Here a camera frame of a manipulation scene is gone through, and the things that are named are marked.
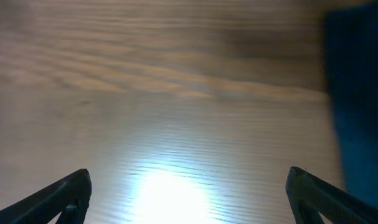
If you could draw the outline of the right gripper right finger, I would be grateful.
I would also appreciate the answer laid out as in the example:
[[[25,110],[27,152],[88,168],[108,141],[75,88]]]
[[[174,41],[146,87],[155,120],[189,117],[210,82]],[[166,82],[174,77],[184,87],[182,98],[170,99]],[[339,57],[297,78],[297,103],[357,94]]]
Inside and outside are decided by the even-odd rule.
[[[323,217],[340,224],[378,223],[378,209],[299,167],[290,168],[285,188],[296,224],[323,224]]]

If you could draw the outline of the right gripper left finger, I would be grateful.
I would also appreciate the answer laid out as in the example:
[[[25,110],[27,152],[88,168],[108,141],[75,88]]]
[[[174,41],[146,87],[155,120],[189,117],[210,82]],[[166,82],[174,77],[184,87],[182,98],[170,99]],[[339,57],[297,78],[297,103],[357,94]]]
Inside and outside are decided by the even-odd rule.
[[[79,169],[44,189],[0,210],[0,223],[83,224],[89,208],[92,182],[87,169]]]

